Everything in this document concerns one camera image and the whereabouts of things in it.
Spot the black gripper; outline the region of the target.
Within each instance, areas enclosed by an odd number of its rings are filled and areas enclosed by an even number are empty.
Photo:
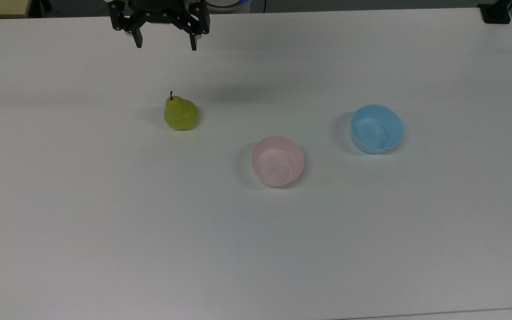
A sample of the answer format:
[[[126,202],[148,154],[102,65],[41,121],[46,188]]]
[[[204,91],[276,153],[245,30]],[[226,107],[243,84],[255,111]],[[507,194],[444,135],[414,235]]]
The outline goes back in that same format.
[[[146,24],[172,24],[189,34],[192,51],[197,50],[198,35],[209,34],[211,18],[204,0],[108,0],[112,28],[131,34],[142,48],[140,28]]]

